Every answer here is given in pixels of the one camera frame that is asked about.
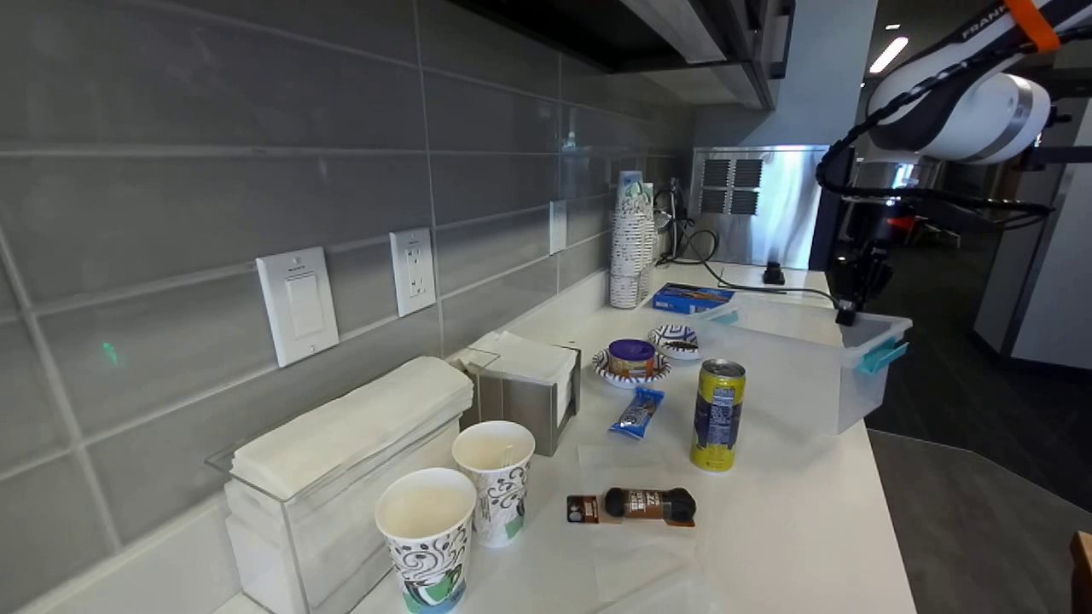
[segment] gray tile wall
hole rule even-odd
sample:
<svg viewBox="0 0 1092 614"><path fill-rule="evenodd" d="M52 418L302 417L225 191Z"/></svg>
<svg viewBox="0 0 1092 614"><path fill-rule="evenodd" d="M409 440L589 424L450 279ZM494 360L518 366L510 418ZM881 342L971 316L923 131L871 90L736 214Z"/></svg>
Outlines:
<svg viewBox="0 0 1092 614"><path fill-rule="evenodd" d="M0 91L0 611L217 491L236 445L600 271L617 169L685 179L693 134L447 0L5 0ZM433 233L411 316L392 227ZM281 373L253 259L302 244L340 343Z"/></svg>

